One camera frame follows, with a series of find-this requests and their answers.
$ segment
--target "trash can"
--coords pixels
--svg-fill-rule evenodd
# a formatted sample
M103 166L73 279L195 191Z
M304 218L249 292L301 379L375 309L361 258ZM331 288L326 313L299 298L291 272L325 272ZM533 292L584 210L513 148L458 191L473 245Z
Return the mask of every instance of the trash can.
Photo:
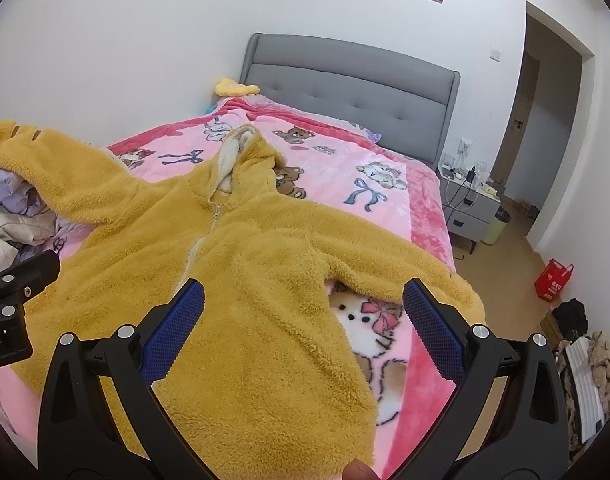
M512 216L507 212L507 210L499 207L498 211L496 211L496 216L492 218L491 222L489 222L489 227L487 228L485 236L483 236L483 239L480 241L486 245L495 244L498 241L498 237L501 235L502 230L505 229L505 226L511 219Z

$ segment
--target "doorway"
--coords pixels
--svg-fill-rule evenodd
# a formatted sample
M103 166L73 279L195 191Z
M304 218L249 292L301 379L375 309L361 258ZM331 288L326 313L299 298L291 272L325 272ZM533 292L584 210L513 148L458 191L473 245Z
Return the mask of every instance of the doorway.
M509 117L509 123L507 124L500 150L490 174L494 182L502 188L502 190L499 189L502 194L504 194L507 179L514 167L522 138L525 135L525 130L530 120L531 106L536 94L539 71L540 62L531 57L527 52L524 52L522 54L522 65L520 67L520 77L518 78L518 88L516 89L512 114Z
M505 200L535 219L549 195L574 125L582 56L527 16L512 114L490 176Z

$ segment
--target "pink bow print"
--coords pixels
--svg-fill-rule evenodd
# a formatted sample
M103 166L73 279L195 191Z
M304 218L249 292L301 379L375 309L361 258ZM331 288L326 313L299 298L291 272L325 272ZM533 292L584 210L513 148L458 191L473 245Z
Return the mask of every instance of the pink bow print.
M360 311L363 314L378 314L378 319L371 329L380 335L384 335L387 330L391 330L399 323L396 316L390 314L383 303L374 300L373 298L370 298L369 301L363 303Z

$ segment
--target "black bag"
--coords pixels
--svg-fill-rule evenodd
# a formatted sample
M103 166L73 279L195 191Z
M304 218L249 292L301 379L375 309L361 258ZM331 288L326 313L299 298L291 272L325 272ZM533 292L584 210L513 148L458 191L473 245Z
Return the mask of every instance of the black bag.
M560 333L568 341L576 341L587 334L589 323L584 314L584 304L573 298L557 306L552 314L556 318Z

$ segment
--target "red shopping bag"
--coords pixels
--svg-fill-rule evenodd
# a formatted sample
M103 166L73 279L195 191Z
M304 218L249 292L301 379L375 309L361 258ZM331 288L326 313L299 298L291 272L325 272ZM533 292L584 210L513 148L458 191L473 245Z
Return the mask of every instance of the red shopping bag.
M572 277L572 272L574 272L573 265L565 267L556 260L550 260L543 273L534 282L536 293L543 300L553 301Z

